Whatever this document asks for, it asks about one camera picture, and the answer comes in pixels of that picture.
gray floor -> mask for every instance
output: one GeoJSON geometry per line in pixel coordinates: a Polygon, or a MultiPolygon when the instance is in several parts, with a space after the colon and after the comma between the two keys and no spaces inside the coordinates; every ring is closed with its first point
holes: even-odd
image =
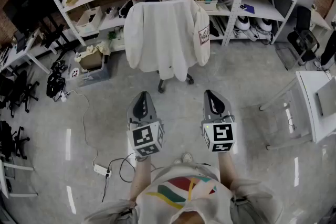
{"type": "MultiPolygon", "coordinates": [[[[241,177],[262,180],[281,197],[283,223],[317,222],[335,202],[336,137],[327,137],[317,145],[267,151],[266,144],[290,136],[288,118],[279,110],[281,102],[266,112],[258,110],[295,77],[295,70],[286,71],[274,47],[258,42],[233,42],[228,47],[212,44],[211,51],[205,67],[190,69],[194,85],[171,79],[164,94],[157,92],[158,75],[131,69],[123,52],[112,56],[110,80],[77,88],[90,101],[85,126],[88,143],[99,150],[95,163],[107,167],[110,160],[130,152],[125,112],[130,101],[146,90],[166,133],[164,150],[153,157],[153,164],[169,165],[188,151],[197,162],[218,165],[216,154],[207,151],[199,127],[203,93],[213,89],[234,108],[238,141],[233,158],[241,177]]],[[[50,67],[50,58],[43,62],[50,67]]],[[[104,177],[92,167],[96,152],[85,144],[82,115],[87,102],[72,93],[66,103],[55,103],[46,96],[47,75],[34,65],[29,73],[33,81],[40,82],[36,91],[39,101],[31,102],[28,114],[20,107],[14,119],[8,110],[1,111],[1,118],[14,130],[23,126],[24,135],[30,137],[25,145],[28,160],[15,158],[14,162],[33,165],[35,171],[16,172],[13,190],[36,191],[39,197],[4,198],[5,204],[18,223],[80,223],[101,205],[104,188],[104,177]]],[[[71,89],[75,87],[67,85],[67,90],[71,89]]],[[[119,166],[120,162],[113,163],[105,201],[128,197],[130,184],[121,181],[119,166]]],[[[132,179],[129,166],[121,173],[132,179]]]]}

forearm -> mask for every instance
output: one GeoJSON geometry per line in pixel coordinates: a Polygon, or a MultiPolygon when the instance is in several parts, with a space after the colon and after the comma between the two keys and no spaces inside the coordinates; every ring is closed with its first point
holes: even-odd
{"type": "Polygon", "coordinates": [[[135,174],[131,185],[131,200],[135,201],[137,196],[151,184],[151,156],[143,162],[137,162],[135,174]]]}
{"type": "Polygon", "coordinates": [[[232,161],[230,152],[219,153],[219,174],[221,175],[221,183],[230,189],[231,183],[238,179],[238,174],[235,165],[232,161]]]}

black bag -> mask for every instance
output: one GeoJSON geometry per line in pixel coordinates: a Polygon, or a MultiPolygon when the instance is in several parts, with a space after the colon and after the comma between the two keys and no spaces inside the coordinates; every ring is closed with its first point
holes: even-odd
{"type": "Polygon", "coordinates": [[[48,78],[47,95],[54,98],[58,92],[65,88],[65,79],[59,73],[52,73],[48,78]]]}

power strip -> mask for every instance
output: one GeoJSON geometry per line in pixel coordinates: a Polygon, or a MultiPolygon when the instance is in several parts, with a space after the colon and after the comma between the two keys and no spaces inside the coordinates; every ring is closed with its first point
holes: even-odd
{"type": "MultiPolygon", "coordinates": [[[[95,165],[94,165],[93,170],[94,170],[96,173],[101,174],[101,175],[103,175],[103,176],[106,176],[106,174],[107,174],[107,169],[104,168],[104,167],[102,167],[102,166],[100,166],[100,165],[98,165],[98,164],[95,164],[95,165]]],[[[111,175],[112,175],[112,171],[110,171],[108,174],[109,174],[108,177],[111,177],[111,175]]]]}

office chair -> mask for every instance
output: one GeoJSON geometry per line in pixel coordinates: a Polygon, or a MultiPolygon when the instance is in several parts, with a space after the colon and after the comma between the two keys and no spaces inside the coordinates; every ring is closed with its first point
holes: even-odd
{"type": "Polygon", "coordinates": [[[38,101],[38,98],[32,96],[31,94],[34,87],[38,85],[40,85],[38,81],[35,81],[34,84],[27,84],[27,71],[24,70],[18,75],[18,77],[14,81],[13,90],[8,97],[9,109],[11,110],[12,118],[14,118],[14,106],[20,106],[22,102],[25,103],[25,111],[29,113],[29,98],[33,98],[34,100],[38,101]]]}
{"type": "Polygon", "coordinates": [[[23,159],[27,159],[27,156],[24,155],[23,152],[23,143],[25,141],[30,141],[30,138],[20,139],[20,132],[23,131],[23,127],[19,127],[18,132],[14,132],[12,134],[12,128],[8,125],[5,121],[0,121],[0,149],[2,153],[5,155],[6,161],[9,161],[9,157],[11,156],[12,152],[15,152],[17,157],[22,157],[23,159]]]}
{"type": "MultiPolygon", "coordinates": [[[[189,79],[189,80],[188,80],[188,83],[189,83],[190,85],[192,85],[192,84],[195,83],[193,77],[190,76],[188,73],[187,73],[187,78],[189,79]]],[[[164,93],[164,91],[165,91],[165,89],[162,87],[163,82],[164,82],[164,80],[163,80],[163,79],[160,79],[159,86],[157,87],[157,88],[158,88],[157,90],[159,91],[159,93],[164,93]]]]}
{"type": "Polygon", "coordinates": [[[314,34],[309,30],[310,28],[311,11],[303,6],[297,8],[297,21],[294,31],[291,32],[287,39],[292,46],[277,48],[276,52],[287,70],[293,68],[297,63],[304,65],[308,61],[316,59],[315,53],[320,48],[320,44],[316,40],[314,34]],[[288,67],[279,50],[289,49],[293,57],[294,63],[288,67]]]}

